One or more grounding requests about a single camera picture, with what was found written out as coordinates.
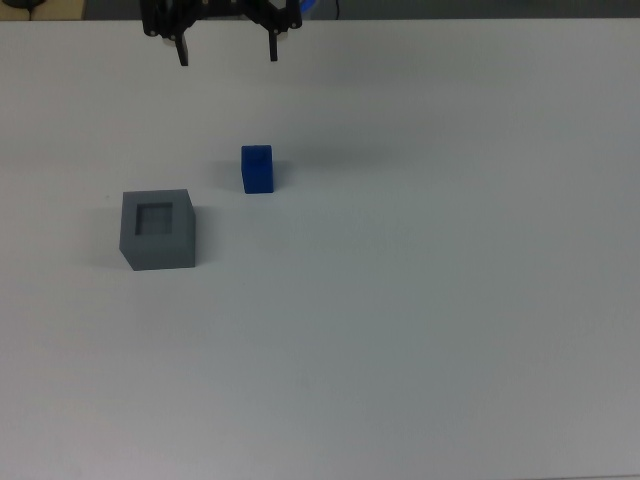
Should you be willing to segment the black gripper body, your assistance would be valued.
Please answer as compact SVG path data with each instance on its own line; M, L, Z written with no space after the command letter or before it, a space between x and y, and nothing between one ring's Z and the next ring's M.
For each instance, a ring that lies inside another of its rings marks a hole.
M245 2L241 0L197 0L197 15L245 15Z

